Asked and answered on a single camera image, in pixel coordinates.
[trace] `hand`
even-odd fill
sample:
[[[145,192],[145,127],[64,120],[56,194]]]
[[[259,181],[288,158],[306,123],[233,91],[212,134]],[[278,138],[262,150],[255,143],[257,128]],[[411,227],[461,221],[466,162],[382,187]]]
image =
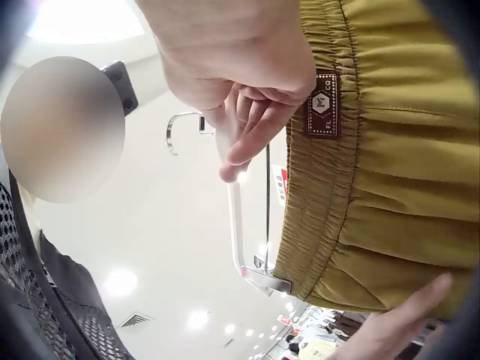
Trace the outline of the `hand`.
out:
[[[158,38],[167,83],[229,139],[234,181],[315,87],[315,63],[292,0],[137,0]]]
[[[397,308],[372,314],[328,360],[391,360],[415,338],[426,316],[448,293],[452,276],[443,274]]]

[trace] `yellow pants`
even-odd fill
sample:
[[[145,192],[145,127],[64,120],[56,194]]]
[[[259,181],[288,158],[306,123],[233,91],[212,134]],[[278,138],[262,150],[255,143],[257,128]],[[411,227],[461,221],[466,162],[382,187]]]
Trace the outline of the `yellow pants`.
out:
[[[301,0],[317,68],[340,79],[337,140],[287,127],[274,275],[315,305],[391,309],[450,271],[452,314],[479,263],[479,106],[450,40],[414,0]]]

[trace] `ceiling air vent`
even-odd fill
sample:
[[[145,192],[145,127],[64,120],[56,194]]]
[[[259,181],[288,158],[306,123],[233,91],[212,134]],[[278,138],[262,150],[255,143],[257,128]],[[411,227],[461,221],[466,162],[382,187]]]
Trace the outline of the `ceiling air vent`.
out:
[[[132,326],[135,326],[141,323],[146,323],[152,320],[154,320],[153,317],[141,314],[139,312],[135,312],[127,320],[125,320],[119,327],[120,328],[132,327]]]

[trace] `brown fabric label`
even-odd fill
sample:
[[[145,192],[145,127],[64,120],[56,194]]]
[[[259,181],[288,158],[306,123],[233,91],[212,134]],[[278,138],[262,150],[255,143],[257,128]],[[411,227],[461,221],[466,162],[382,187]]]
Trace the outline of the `brown fabric label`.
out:
[[[340,77],[335,70],[317,69],[317,86],[305,102],[304,132],[317,139],[340,137]]]

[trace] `white plastic hanger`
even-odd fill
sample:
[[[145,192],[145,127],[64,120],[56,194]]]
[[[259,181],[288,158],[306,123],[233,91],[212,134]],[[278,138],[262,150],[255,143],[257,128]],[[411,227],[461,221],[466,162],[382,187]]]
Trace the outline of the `white plastic hanger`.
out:
[[[216,140],[216,146],[220,159],[223,161],[227,157],[230,149],[230,139],[222,133],[205,130],[205,119],[201,112],[191,111],[174,115],[167,125],[167,147],[168,151],[177,156],[173,147],[171,132],[174,121],[182,116],[198,114],[200,123],[200,133],[213,135]],[[271,296],[274,290],[290,293],[291,283],[272,275],[273,267],[268,262],[268,242],[270,229],[270,145],[266,148],[266,219],[265,219],[265,259],[254,256],[255,268],[247,266],[243,258],[243,221],[241,207],[241,192],[238,182],[227,184],[228,205],[230,214],[230,239],[232,244],[232,257],[235,268],[240,275],[248,281],[257,290],[266,296]]]

